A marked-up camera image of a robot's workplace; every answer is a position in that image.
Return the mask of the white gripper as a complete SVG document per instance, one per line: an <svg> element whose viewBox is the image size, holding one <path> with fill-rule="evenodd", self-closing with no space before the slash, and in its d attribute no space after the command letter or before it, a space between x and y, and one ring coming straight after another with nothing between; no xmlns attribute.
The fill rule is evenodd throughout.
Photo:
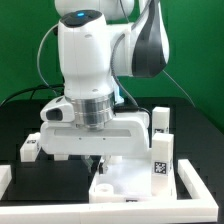
<svg viewBox="0 0 224 224"><path fill-rule="evenodd" d="M89 172L96 170L90 155L102 156L98 171L105 174L110 156L143 156L149 151L149 115L117 113L102 130L77 127L74 122L44 122L40 145L47 154L82 155Z"/></svg>

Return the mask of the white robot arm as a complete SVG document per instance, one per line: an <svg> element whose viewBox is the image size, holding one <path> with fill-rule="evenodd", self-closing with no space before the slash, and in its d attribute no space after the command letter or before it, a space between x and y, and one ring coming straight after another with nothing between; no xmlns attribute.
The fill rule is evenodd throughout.
<svg viewBox="0 0 224 224"><path fill-rule="evenodd" d="M41 111L40 145L57 159L69 155L143 157L149 152L150 117L123 109L119 75L154 77L169 59L160 0L139 0L134 23L108 25L129 16L134 0L55 0L64 95Z"/></svg>

